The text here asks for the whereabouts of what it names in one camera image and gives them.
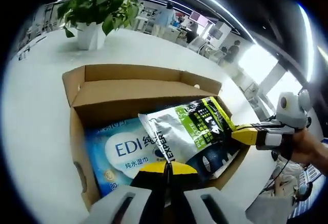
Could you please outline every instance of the white flower pot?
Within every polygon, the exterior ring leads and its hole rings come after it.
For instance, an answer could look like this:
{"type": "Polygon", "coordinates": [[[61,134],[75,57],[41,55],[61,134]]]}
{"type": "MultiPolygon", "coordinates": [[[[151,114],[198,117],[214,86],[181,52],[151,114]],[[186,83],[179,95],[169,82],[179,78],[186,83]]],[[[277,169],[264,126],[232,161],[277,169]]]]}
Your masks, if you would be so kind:
{"type": "Polygon", "coordinates": [[[77,23],[77,44],[81,50],[98,50],[105,42],[105,34],[101,24],[77,23]]]}

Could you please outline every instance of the cardboard box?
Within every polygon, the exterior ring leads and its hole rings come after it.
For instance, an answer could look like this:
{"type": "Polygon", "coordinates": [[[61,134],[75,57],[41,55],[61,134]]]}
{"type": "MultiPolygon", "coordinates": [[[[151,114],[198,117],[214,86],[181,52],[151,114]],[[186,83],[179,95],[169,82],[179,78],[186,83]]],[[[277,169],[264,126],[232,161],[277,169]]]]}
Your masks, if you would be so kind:
{"type": "MultiPolygon", "coordinates": [[[[221,83],[188,72],[139,65],[87,65],[63,74],[71,107],[70,144],[73,162],[83,187],[82,198],[89,210],[100,199],[89,161],[84,128],[108,125],[154,111],[159,106],[186,103],[208,96],[217,97],[221,83]]],[[[219,104],[231,117],[222,100],[219,104]]],[[[211,186],[221,189],[242,162],[237,157],[211,186]]]]}

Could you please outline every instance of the human hand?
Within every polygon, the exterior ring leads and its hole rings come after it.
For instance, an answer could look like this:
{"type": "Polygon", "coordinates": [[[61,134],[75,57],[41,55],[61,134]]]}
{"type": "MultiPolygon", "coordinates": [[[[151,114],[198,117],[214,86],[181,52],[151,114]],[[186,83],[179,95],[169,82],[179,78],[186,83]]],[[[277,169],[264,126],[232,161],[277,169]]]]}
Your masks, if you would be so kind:
{"type": "Polygon", "coordinates": [[[316,138],[305,128],[293,135],[293,162],[308,165],[314,160],[318,144],[316,138]]]}
{"type": "Polygon", "coordinates": [[[301,164],[312,164],[322,174],[328,175],[328,148],[317,140],[307,129],[293,135],[291,160],[301,164]]]}

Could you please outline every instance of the blue package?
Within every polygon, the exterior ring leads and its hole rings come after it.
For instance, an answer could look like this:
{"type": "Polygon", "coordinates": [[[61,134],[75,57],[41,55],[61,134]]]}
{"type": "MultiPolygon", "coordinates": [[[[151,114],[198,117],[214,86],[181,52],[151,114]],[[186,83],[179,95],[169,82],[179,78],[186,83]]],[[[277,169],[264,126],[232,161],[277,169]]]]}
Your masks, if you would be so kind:
{"type": "Polygon", "coordinates": [[[86,148],[101,196],[129,185],[140,168],[164,156],[138,118],[85,130],[86,148]]]}

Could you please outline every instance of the computer monitor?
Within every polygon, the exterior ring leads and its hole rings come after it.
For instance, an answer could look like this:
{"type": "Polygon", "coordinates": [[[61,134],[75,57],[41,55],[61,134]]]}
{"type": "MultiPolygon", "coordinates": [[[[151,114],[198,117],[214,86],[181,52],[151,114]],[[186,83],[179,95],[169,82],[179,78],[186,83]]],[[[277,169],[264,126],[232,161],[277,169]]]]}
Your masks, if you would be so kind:
{"type": "Polygon", "coordinates": [[[207,23],[209,22],[209,20],[205,16],[197,13],[196,11],[193,11],[191,13],[189,19],[192,20],[193,22],[200,24],[203,27],[206,27],[207,23]]]}
{"type": "Polygon", "coordinates": [[[210,31],[209,35],[215,39],[220,39],[223,33],[215,26],[213,26],[210,31]]]}

